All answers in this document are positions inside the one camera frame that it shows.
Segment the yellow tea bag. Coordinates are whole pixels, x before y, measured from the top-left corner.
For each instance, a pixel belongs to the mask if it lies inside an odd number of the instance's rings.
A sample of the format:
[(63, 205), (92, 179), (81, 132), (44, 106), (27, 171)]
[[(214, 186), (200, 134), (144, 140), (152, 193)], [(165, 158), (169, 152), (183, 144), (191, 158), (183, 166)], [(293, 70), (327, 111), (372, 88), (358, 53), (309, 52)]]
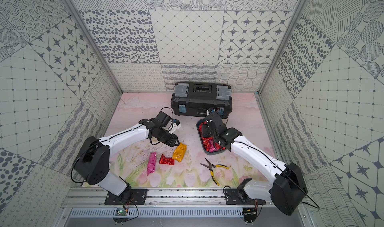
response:
[(177, 148), (174, 150), (172, 159), (178, 161), (179, 163), (183, 160), (184, 155), (187, 150), (187, 145), (180, 143)]

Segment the red tea bag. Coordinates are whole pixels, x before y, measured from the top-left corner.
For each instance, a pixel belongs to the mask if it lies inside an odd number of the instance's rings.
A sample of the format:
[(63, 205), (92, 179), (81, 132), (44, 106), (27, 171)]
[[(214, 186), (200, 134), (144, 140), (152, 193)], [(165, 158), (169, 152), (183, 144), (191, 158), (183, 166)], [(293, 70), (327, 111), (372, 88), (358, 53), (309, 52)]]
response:
[(173, 166), (175, 164), (175, 160), (173, 158), (168, 158), (165, 155), (161, 155), (159, 160), (160, 165), (170, 165)]

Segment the magenta tea bag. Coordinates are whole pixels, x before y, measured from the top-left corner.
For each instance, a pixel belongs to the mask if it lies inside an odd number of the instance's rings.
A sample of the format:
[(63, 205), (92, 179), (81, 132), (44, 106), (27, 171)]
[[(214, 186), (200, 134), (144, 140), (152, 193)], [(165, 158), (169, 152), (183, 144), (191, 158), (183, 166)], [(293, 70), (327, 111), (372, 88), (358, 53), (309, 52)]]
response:
[(154, 173), (156, 170), (157, 154), (155, 152), (150, 154), (147, 164), (147, 175)]

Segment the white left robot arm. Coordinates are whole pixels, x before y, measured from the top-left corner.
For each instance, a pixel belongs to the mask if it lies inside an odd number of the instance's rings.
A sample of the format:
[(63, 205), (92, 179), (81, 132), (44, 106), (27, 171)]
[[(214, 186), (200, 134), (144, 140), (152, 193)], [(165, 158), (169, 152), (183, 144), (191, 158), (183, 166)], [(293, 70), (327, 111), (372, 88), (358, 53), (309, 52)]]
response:
[(174, 133), (180, 127), (179, 120), (161, 121), (157, 118), (140, 120), (136, 125), (117, 134), (96, 138), (88, 137), (83, 143), (72, 165), (84, 181), (99, 186), (109, 195), (123, 201), (131, 197), (131, 185), (110, 170), (112, 163), (125, 149), (144, 140), (156, 139), (169, 147), (180, 145)]

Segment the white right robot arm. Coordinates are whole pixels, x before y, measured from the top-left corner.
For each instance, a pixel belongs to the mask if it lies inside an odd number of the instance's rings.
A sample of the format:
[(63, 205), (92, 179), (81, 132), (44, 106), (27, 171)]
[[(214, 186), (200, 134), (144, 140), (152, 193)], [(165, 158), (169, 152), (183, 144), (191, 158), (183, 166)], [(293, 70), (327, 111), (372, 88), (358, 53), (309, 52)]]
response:
[(227, 128), (220, 115), (207, 111), (205, 117), (214, 143), (245, 159), (268, 180), (260, 183), (253, 179), (243, 181), (239, 193), (244, 198), (272, 202), (283, 214), (290, 216), (308, 195), (303, 172), (295, 163), (286, 164), (251, 143), (240, 131)]

